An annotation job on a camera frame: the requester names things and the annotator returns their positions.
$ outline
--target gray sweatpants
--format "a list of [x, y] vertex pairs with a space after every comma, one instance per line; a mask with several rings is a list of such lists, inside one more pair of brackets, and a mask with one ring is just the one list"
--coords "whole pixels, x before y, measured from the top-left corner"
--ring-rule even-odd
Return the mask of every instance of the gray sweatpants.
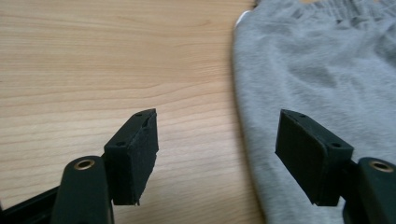
[[353, 147], [396, 163], [396, 2], [262, 0], [235, 28], [236, 98], [269, 224], [343, 223], [312, 205], [276, 156], [281, 108], [305, 113]]

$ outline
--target black plastic part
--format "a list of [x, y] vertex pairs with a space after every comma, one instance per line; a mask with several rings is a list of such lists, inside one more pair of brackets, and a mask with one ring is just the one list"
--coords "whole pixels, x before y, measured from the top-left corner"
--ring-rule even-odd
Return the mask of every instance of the black plastic part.
[[374, 158], [359, 160], [357, 190], [370, 223], [396, 223], [396, 166]]
[[309, 118], [281, 110], [276, 155], [308, 196], [319, 206], [336, 206], [341, 171], [350, 162], [353, 147]]
[[0, 223], [49, 223], [57, 192], [58, 187], [8, 208], [0, 215]]
[[115, 205], [139, 204], [157, 151], [155, 109], [134, 114], [105, 145], [103, 158]]
[[82, 157], [67, 164], [50, 223], [114, 223], [102, 158]]

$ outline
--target screw hole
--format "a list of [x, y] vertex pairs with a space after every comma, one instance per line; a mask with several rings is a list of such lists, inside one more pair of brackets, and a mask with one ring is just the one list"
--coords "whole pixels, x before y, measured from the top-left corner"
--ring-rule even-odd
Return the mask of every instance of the screw hole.
[[392, 173], [393, 168], [381, 161], [371, 161], [370, 165], [378, 171]]
[[339, 144], [339, 143], [332, 143], [332, 146], [334, 146], [334, 147], [341, 147], [341, 144]]
[[117, 147], [124, 147], [125, 146], [125, 142], [118, 142], [116, 144]]
[[75, 164], [75, 169], [76, 170], [90, 169], [91, 167], [93, 167], [94, 164], [95, 164], [95, 161], [93, 161], [93, 160], [79, 161]]

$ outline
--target wood grain surface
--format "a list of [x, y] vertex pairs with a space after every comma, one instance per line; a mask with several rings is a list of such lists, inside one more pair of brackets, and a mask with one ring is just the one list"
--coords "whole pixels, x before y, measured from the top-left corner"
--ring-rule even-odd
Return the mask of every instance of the wood grain surface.
[[0, 0], [0, 200], [59, 185], [135, 112], [157, 163], [116, 223], [263, 223], [233, 98], [233, 25], [253, 0]]

